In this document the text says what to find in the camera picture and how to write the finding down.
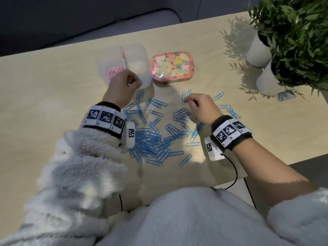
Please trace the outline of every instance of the pile of blue paper clips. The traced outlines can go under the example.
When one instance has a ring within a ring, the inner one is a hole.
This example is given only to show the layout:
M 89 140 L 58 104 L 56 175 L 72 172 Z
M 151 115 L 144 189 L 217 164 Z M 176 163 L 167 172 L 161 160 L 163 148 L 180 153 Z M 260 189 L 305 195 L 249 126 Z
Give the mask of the pile of blue paper clips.
M 191 89 L 189 89 L 187 92 L 187 96 L 190 95 L 191 92 L 192 92 Z M 195 139 L 200 133 L 200 131 L 202 130 L 204 124 L 199 123 L 194 130 L 191 130 L 187 126 L 187 123 L 192 121 L 189 118 L 190 113 L 187 112 L 186 108 L 181 108 L 172 115 L 173 120 L 179 122 L 183 130 L 176 128 L 172 124 L 167 124 L 165 128 L 171 134 L 171 136 L 162 138 L 162 135 L 159 133 L 159 130 L 156 127 L 156 124 L 162 120 L 164 114 L 158 111 L 150 110 L 149 113 L 158 116 L 158 118 L 152 122 L 148 122 L 145 119 L 143 115 L 143 111 L 140 106 L 144 94 L 145 94 L 145 90 L 137 91 L 136 101 L 129 104 L 124 109 L 124 114 L 126 115 L 127 121 L 134 122 L 135 127 L 137 127 L 139 123 L 132 115 L 137 114 L 142 120 L 143 124 L 145 126 L 148 126 L 148 128 L 137 128 L 135 130 L 135 146 L 131 149 L 122 150 L 122 153 L 129 152 L 131 158 L 136 159 L 139 164 L 148 163 L 156 166 L 162 166 L 163 162 L 168 157 L 184 154 L 184 151 L 173 151 L 172 149 L 169 149 L 169 147 L 173 145 L 175 140 L 191 136 L 190 143 L 186 143 L 186 146 L 188 147 L 201 146 L 201 143 L 195 142 Z M 221 98 L 223 95 L 224 93 L 222 92 L 217 96 L 215 96 L 213 100 L 215 101 Z M 182 100 L 185 97 L 186 97 L 186 92 L 183 91 Z M 146 111 L 150 105 L 153 105 L 157 108 L 162 108 L 163 106 L 164 107 L 167 106 L 167 104 L 162 101 L 149 98 L 143 110 Z M 232 115 L 232 117 L 240 119 L 240 116 L 233 111 L 231 105 L 219 105 L 219 108 L 220 109 L 226 108 L 227 111 Z M 191 157 L 192 155 L 188 154 L 181 161 L 179 166 L 180 167 L 184 166 L 191 159 Z

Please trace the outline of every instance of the light wood tabletop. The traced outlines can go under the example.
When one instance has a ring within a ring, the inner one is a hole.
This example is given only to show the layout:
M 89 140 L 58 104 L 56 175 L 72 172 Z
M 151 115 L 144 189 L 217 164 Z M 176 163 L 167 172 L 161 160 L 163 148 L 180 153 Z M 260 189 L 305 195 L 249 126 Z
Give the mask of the light wood tabletop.
M 253 130 L 254 138 L 286 164 L 327 154 L 328 104 L 321 94 L 312 95 L 311 88 L 302 86 L 297 98 L 279 103 L 256 90 L 261 69 L 245 62 L 255 35 L 249 22 L 243 12 L 1 57 L 0 238 L 23 221 L 23 204 L 38 190 L 35 181 L 53 155 L 56 139 L 66 130 L 77 129 L 88 108 L 104 95 L 97 52 L 108 46 L 141 43 L 149 58 L 176 51 L 192 55 L 191 80 L 146 90 L 168 103 L 161 109 L 165 116 L 158 125 L 163 136 L 165 125 L 174 123 L 172 114 L 183 107 L 182 91 L 212 97 L 224 92 L 216 103 L 230 104 Z M 146 119 L 155 117 L 147 113 Z M 203 142 L 209 134 L 206 127 L 195 141 Z M 186 147 L 188 142 L 189 138 L 177 140 L 173 147 L 184 150 L 184 156 L 169 157 L 162 167 L 139 165 L 123 155 L 129 168 L 129 183 L 122 193 L 123 202 L 129 203 L 125 209 L 148 204 L 180 187 L 215 186 L 235 178 L 227 160 L 211 162 L 204 156 L 204 145 Z M 188 153 L 191 161 L 180 168 Z M 246 176 L 238 164 L 237 169 L 239 177 Z

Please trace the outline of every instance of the white fluffy sleeve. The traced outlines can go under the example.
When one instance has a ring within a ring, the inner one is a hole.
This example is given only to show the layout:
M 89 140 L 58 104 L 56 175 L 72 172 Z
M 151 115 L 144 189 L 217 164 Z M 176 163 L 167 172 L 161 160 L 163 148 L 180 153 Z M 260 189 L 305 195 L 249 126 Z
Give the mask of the white fluffy sleeve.
M 268 222 L 282 238 L 300 246 L 328 245 L 328 189 L 274 206 Z
M 24 223 L 0 245 L 89 246 L 105 236 L 103 200 L 122 189 L 126 172 L 118 144 L 92 128 L 65 132 L 38 179 L 42 190 L 25 205 Z

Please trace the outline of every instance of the floral pattern lid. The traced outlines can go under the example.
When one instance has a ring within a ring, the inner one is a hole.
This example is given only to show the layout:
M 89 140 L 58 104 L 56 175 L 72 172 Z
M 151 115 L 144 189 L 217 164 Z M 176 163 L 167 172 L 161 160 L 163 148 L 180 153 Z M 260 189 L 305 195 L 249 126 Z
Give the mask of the floral pattern lid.
M 150 65 L 153 79 L 165 83 L 189 80 L 195 71 L 193 58 L 183 51 L 157 54 Z

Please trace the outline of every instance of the black cable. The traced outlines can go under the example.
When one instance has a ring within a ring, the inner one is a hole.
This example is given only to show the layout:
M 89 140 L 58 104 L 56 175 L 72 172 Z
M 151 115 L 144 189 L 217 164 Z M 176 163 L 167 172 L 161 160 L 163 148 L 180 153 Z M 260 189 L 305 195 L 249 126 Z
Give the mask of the black cable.
M 121 211 L 123 211 L 123 204 L 122 204 L 122 198 L 121 198 L 121 194 L 120 195 L 120 201 L 121 201 Z
M 230 187 L 232 187 L 236 182 L 237 182 L 237 179 L 238 179 L 238 172 L 237 172 L 237 169 L 236 169 L 236 166 L 234 165 L 234 163 L 232 163 L 232 161 L 229 159 L 229 157 L 227 157 L 225 154 L 221 154 L 221 155 L 223 155 L 224 157 L 226 157 L 230 162 L 231 162 L 231 164 L 234 166 L 234 169 L 235 169 L 235 171 L 236 171 L 236 179 L 235 179 L 235 181 L 230 185 L 230 186 L 228 186 L 227 188 L 225 188 L 225 190 L 227 190 L 227 189 L 229 189 Z

